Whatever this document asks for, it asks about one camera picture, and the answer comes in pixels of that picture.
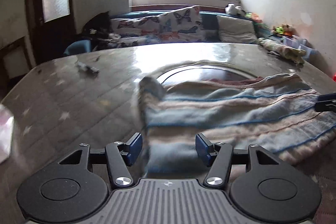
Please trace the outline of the butterfly print blanket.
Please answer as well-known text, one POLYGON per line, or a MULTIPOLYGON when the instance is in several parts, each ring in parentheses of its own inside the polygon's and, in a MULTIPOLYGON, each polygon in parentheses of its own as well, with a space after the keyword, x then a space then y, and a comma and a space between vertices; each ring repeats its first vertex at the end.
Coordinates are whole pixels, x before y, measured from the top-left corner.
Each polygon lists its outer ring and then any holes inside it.
POLYGON ((117 48, 159 44, 160 24, 158 16, 143 18, 116 18, 110 20, 110 30, 116 35, 117 48))

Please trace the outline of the clear plastic storage box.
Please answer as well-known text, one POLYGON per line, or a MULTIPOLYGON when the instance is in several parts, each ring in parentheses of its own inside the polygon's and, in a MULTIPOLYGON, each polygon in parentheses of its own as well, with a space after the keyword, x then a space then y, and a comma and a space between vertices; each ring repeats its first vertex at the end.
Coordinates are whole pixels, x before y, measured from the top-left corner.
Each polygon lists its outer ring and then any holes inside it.
POLYGON ((309 61, 312 56, 315 56, 318 53, 317 50, 308 46, 308 41, 306 39, 302 39, 295 35, 292 37, 283 36, 282 43, 288 47, 305 51, 306 53, 303 56, 303 59, 306 61, 309 61))

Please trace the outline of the folded yellow-white clothes in bag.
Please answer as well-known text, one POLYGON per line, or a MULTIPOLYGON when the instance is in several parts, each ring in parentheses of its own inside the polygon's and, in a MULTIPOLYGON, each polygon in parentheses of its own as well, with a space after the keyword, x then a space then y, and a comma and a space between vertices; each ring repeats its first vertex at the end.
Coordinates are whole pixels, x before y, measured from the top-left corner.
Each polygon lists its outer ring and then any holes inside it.
POLYGON ((282 58, 290 60, 296 64, 303 64, 305 62, 303 59, 306 55, 305 50, 295 49, 266 38, 258 38, 257 43, 266 50, 277 53, 282 58))

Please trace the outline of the blue striped knit garment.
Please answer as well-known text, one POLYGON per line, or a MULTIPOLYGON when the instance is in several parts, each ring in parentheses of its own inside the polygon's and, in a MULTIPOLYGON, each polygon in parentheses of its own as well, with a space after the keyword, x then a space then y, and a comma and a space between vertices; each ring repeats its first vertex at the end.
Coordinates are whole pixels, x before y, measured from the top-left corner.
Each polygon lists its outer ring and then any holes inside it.
POLYGON ((236 149, 258 144, 297 164, 335 139, 335 114, 318 113, 318 92, 296 74, 247 81, 187 81, 138 85, 138 116, 149 177, 201 176, 195 149, 205 135, 236 149))

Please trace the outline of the blue chair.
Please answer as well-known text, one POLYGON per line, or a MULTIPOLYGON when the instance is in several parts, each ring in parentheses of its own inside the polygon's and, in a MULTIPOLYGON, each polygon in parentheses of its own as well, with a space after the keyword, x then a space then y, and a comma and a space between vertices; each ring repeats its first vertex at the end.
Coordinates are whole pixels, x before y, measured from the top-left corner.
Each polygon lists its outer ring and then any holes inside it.
POLYGON ((64 51, 64 56, 79 55, 82 53, 91 52, 91 41, 90 40, 80 40, 69 45, 64 51))

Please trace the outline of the butterfly print pillow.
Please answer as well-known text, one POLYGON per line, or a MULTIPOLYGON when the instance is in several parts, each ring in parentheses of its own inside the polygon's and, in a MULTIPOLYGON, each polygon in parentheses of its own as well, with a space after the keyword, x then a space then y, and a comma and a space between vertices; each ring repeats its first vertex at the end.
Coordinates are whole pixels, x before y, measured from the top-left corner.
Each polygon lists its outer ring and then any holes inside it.
POLYGON ((190 6, 158 16, 162 42, 201 42, 205 40, 199 6, 190 6))

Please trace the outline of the black bag on sofa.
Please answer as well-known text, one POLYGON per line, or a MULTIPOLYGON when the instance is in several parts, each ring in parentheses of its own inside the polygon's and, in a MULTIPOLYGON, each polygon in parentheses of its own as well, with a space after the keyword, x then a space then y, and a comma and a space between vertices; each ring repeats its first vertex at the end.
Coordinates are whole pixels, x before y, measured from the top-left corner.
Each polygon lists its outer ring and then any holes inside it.
POLYGON ((91 41, 100 42, 110 40, 110 16, 109 11, 94 16, 83 27, 82 36, 91 41))

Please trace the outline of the small dark object on table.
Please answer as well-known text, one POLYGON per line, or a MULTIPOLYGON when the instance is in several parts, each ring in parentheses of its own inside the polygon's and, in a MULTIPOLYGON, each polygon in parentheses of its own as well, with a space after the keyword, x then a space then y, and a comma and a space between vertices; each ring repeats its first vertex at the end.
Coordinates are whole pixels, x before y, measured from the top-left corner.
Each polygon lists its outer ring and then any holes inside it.
POLYGON ((100 70, 97 69, 96 67, 85 64, 80 61, 76 62, 76 67, 80 72, 85 73, 86 75, 89 75, 91 77, 97 77, 98 74, 100 73, 100 70))

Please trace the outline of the grey quilted star table cover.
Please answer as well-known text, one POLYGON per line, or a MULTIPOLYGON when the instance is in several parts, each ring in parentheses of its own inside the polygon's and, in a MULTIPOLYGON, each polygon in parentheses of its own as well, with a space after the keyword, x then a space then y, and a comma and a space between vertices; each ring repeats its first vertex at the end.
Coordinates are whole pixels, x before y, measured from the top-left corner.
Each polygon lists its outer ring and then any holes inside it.
POLYGON ((207 60, 254 77, 297 73, 322 94, 335 82, 311 64, 298 67, 250 44, 177 43, 119 48, 49 61, 31 70, 5 96, 15 127, 10 157, 1 164, 1 223, 22 223, 20 184, 48 163, 88 143, 102 148, 141 128, 135 119, 135 89, 143 76, 160 75, 180 63, 207 60), (96 67, 97 77, 76 62, 96 67))

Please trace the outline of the pink white plastic bag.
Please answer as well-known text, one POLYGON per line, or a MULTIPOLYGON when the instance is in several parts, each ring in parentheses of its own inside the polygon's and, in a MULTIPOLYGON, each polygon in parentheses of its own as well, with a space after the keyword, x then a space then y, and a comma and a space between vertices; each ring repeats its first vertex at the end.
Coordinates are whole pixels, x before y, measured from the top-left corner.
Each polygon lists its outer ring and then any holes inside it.
POLYGON ((14 131, 14 116, 4 105, 0 106, 0 163, 6 161, 11 153, 14 131))

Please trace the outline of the dark wooden door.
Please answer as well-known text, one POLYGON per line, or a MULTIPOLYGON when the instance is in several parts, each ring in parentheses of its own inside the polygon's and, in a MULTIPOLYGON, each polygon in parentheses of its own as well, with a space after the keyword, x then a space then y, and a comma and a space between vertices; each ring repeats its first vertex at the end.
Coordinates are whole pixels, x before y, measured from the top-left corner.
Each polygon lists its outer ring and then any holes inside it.
POLYGON ((36 64, 63 56, 76 34, 72 0, 25 0, 36 64))

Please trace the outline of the yellow orange plush toy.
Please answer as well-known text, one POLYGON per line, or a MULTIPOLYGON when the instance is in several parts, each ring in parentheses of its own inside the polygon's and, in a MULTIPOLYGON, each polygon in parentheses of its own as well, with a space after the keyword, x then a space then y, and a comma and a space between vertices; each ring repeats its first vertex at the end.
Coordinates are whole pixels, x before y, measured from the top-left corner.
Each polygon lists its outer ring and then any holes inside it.
POLYGON ((282 24, 280 26, 274 26, 271 30, 271 35, 277 36, 279 38, 286 36, 291 38, 294 34, 294 28, 288 24, 282 24))

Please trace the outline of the white grey cushion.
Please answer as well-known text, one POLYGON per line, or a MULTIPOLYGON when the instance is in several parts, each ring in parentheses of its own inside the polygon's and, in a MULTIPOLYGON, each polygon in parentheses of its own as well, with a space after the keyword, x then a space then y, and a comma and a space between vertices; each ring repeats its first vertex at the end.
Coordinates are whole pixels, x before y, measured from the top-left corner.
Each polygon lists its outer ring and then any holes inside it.
POLYGON ((224 43, 255 44, 257 36, 250 20, 217 15, 219 38, 224 43))

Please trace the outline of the white plush toy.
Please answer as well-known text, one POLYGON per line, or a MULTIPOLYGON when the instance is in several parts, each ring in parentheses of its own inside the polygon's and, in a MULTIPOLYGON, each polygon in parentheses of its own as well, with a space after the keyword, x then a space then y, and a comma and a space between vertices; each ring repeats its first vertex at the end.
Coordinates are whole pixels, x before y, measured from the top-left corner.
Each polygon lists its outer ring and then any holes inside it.
POLYGON ((225 7, 225 13, 229 15, 234 15, 234 16, 245 16, 246 12, 242 9, 241 6, 236 6, 233 3, 229 3, 225 7))

